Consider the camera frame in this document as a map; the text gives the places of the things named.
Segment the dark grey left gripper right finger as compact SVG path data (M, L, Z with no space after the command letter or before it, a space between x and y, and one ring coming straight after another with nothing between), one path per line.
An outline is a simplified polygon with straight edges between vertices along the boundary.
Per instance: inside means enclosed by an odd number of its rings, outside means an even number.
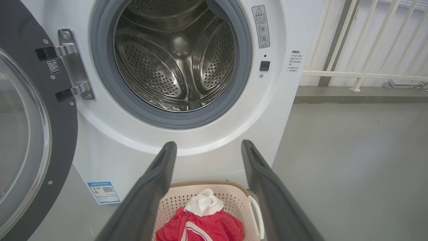
M325 241L293 195L250 140L241 143L250 189L259 200L269 241Z

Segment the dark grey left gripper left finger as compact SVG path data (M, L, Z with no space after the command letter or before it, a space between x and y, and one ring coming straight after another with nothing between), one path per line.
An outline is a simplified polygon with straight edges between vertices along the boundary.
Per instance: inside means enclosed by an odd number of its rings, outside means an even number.
M170 188L176 157L176 143L165 143L95 241L151 241L159 202Z

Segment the red knitted garment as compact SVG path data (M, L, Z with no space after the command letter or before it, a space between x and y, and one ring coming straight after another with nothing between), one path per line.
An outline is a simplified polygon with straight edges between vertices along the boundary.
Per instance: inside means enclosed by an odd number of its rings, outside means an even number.
M156 241L244 241L243 223L224 210L197 216L181 207L155 233Z

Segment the dark round glass washer door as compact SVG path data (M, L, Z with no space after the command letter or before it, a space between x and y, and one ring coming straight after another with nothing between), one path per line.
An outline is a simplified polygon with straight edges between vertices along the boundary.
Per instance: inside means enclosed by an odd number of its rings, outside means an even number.
M0 241L27 241L63 188L77 107L62 56L21 0L0 0Z

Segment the cream perforated laundry basket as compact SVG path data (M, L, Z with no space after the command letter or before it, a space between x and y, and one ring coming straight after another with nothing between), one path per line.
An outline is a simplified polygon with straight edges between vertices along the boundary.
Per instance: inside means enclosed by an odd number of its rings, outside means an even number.
M170 221L177 209L185 207L191 198L207 188L212 189L214 195L223 201L225 212L243 223L244 241L266 241L262 214L257 201L242 185L219 180L183 182L171 185L167 194L159 202L151 241L156 241L156 231Z

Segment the white front-load washing machine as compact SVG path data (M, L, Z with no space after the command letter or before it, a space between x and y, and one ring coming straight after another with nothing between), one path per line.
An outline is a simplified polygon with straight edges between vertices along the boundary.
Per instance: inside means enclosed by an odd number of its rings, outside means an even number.
M91 88L76 97L72 171L122 201L161 147L172 182L247 186L241 141L271 166L322 0L21 0L55 45L75 39Z

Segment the blue energy label sticker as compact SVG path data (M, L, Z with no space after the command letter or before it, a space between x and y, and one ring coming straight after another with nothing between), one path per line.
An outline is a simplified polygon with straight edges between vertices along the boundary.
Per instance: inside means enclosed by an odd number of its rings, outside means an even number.
M99 205L121 203L111 182L88 182L87 185Z

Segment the white cloth garment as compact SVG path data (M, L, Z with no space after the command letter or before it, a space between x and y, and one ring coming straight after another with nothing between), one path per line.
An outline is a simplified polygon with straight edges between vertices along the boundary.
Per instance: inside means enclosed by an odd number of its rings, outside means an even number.
M214 195L212 189L205 189L190 201L184 207L184 210L191 212L199 217L214 215L224 209L224 203Z

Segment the white metal railing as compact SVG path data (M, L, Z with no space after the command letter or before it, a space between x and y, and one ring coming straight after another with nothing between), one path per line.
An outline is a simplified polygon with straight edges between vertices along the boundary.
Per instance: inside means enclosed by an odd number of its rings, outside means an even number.
M322 0L300 86L428 92L428 0Z

